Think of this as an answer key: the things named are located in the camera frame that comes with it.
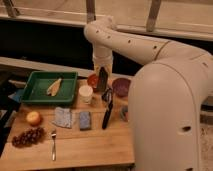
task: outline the napkin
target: napkin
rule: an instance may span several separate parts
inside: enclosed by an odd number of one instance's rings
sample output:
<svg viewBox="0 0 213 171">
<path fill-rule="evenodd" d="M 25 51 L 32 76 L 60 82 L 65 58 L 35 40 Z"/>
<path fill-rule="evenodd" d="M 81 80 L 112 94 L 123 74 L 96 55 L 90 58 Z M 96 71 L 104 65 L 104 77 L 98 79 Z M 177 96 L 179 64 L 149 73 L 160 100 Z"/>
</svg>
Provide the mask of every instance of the napkin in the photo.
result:
<svg viewBox="0 0 213 171">
<path fill-rule="evenodd" d="M 72 114 L 69 108 L 55 108 L 55 120 L 52 121 L 56 126 L 72 128 Z"/>
</svg>

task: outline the silver fork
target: silver fork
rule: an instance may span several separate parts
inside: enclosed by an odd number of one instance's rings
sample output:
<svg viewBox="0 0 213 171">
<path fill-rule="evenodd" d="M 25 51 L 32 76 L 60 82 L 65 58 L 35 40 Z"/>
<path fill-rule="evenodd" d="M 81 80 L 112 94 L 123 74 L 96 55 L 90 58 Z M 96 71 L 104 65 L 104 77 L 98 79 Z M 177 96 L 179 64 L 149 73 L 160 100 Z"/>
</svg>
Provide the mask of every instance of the silver fork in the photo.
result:
<svg viewBox="0 0 213 171">
<path fill-rule="evenodd" d="M 55 139 L 56 139 L 56 129 L 52 130 L 51 137 L 53 140 L 53 146 L 52 146 L 52 160 L 56 160 L 56 147 L 55 147 Z"/>
</svg>

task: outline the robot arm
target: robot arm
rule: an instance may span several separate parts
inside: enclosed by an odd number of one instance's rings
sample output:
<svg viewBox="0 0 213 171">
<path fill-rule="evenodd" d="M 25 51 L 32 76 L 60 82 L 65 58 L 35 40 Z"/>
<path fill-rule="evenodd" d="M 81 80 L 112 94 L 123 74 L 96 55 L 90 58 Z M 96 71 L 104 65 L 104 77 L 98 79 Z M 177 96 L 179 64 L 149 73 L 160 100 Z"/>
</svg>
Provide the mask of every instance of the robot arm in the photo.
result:
<svg viewBox="0 0 213 171">
<path fill-rule="evenodd" d="M 96 66 L 111 66 L 112 50 L 147 64 L 128 96 L 136 170 L 201 170 L 199 115 L 213 87 L 212 55 L 172 40 L 120 33 L 115 26 L 106 17 L 86 25 L 84 33 Z"/>
</svg>

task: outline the white cup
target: white cup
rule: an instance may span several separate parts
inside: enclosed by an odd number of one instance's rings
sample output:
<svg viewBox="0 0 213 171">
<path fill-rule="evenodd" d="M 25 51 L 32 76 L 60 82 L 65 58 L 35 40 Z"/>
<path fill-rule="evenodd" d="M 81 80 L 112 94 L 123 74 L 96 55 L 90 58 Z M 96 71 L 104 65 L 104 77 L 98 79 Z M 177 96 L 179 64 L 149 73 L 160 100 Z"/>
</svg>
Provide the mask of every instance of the white cup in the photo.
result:
<svg viewBox="0 0 213 171">
<path fill-rule="evenodd" d="M 89 85 L 83 85 L 79 88 L 79 95 L 82 101 L 86 104 L 90 104 L 92 100 L 93 89 Z"/>
</svg>

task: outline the blue sponge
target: blue sponge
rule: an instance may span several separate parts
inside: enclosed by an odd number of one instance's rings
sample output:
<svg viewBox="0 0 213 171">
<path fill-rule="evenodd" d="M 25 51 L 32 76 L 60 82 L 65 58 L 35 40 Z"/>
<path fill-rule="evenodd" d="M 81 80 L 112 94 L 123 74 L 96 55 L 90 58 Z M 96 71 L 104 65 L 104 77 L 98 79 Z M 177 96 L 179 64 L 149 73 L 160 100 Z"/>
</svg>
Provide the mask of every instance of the blue sponge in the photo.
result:
<svg viewBox="0 0 213 171">
<path fill-rule="evenodd" d="M 90 112 L 88 111 L 80 112 L 79 123 L 80 123 L 80 130 L 90 130 L 91 129 Z"/>
</svg>

